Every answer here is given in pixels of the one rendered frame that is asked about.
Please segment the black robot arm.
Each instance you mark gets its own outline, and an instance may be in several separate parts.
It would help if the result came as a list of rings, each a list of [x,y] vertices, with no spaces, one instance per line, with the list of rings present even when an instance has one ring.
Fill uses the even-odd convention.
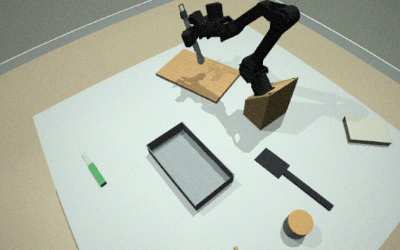
[[[300,20],[298,8],[294,5],[287,6],[265,0],[260,1],[235,20],[230,16],[223,16],[223,6],[219,2],[207,4],[206,10],[208,21],[214,22],[209,24],[208,34],[210,37],[220,37],[221,42],[239,35],[247,25],[261,16],[270,21],[270,28],[267,34],[255,52],[242,60],[238,70],[245,82],[251,84],[254,96],[263,96],[273,90],[275,87],[271,86],[266,74],[269,69],[263,65],[263,60],[280,39],[280,36]],[[188,20],[190,24],[194,25],[192,30],[201,28],[202,25],[208,23],[200,10],[189,14]]]

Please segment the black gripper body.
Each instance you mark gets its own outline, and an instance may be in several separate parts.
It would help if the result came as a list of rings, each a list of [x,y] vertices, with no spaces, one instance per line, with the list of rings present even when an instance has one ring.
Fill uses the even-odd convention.
[[[197,40],[198,37],[200,40],[204,37],[206,37],[207,40],[211,38],[208,34],[208,26],[212,22],[208,21],[208,15],[205,15],[204,18],[208,23],[202,25],[201,28],[197,28],[196,30],[186,30],[182,33],[182,39],[185,47],[191,47],[196,42],[195,40]]]

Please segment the dark grey spatula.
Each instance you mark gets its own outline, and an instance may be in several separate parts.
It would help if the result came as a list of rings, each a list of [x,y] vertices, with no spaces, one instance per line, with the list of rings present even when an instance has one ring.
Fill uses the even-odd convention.
[[[277,179],[279,179],[281,175],[284,175],[288,180],[291,180],[296,186],[301,188],[306,194],[310,195],[310,197],[320,203],[328,211],[333,208],[333,204],[331,204],[323,196],[319,195],[301,179],[289,172],[288,168],[290,165],[284,162],[275,153],[271,152],[268,148],[261,152],[254,160],[263,166],[268,172],[273,174]]]

